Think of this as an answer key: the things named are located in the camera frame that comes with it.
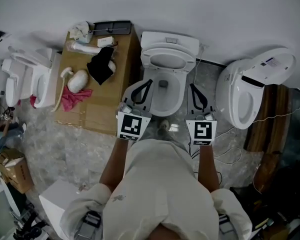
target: cardboard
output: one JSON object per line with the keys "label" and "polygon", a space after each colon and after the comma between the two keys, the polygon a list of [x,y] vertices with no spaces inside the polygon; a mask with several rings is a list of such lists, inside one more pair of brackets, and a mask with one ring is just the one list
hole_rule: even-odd
{"label": "cardboard", "polygon": [[[27,161],[24,158],[25,155],[19,152],[17,149],[4,149],[0,153],[0,172],[2,174],[2,179],[5,183],[10,183],[15,189],[17,189],[21,194],[24,194],[34,185]],[[24,158],[14,166],[5,167],[3,161],[8,159],[8,161]]]}
{"label": "cardboard", "polygon": [[[96,46],[98,39],[111,35],[93,36],[90,45]],[[116,109],[126,88],[139,81],[141,66],[141,47],[135,29],[130,34],[112,35],[115,46],[114,63],[115,73],[102,85],[99,85],[91,76],[85,89],[93,90],[91,97],[79,102],[71,111],[65,112],[60,104],[54,113],[54,120],[59,124],[88,129],[94,132],[117,135]],[[67,35],[66,41],[73,40]],[[59,75],[67,67],[73,72],[87,70],[87,63],[93,55],[68,51],[63,48]],[[62,89],[62,79],[59,77],[56,86],[55,99],[58,100]]]}

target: marble floor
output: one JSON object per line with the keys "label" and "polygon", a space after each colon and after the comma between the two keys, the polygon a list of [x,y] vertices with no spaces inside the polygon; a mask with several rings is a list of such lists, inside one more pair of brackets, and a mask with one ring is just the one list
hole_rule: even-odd
{"label": "marble floor", "polygon": [[[197,68],[196,84],[205,88],[213,97],[218,76],[222,68],[215,65],[200,63]],[[187,77],[187,85],[193,82],[195,70]],[[189,137],[186,124],[183,121],[187,113],[187,99],[184,99],[181,108],[170,121],[178,124],[178,132],[172,132],[175,139],[188,148]],[[85,129],[61,125],[54,122],[51,108],[34,109],[29,100],[22,100],[21,106],[16,108],[20,121],[27,123],[28,129],[23,139],[16,138],[8,143],[16,147],[26,156],[30,173],[34,182],[33,190],[27,192],[28,199],[34,204],[42,218],[45,212],[39,200],[39,194],[58,179],[68,181],[76,186],[87,183],[88,187],[99,181],[101,173],[111,154],[115,137],[104,135]],[[216,135],[229,130],[229,124],[218,112],[215,117],[218,121]],[[221,155],[229,148],[238,147],[242,151],[239,162],[228,165],[215,161],[217,170],[222,174],[223,188],[231,186],[247,186],[252,182],[256,167],[262,154],[248,153],[243,150],[246,130],[233,129],[229,133],[217,138],[213,143],[215,156]],[[198,171],[198,156],[193,160],[193,169]],[[240,151],[232,149],[224,156],[218,158],[225,163],[231,163],[240,158]],[[52,239],[57,235],[50,231]]]}

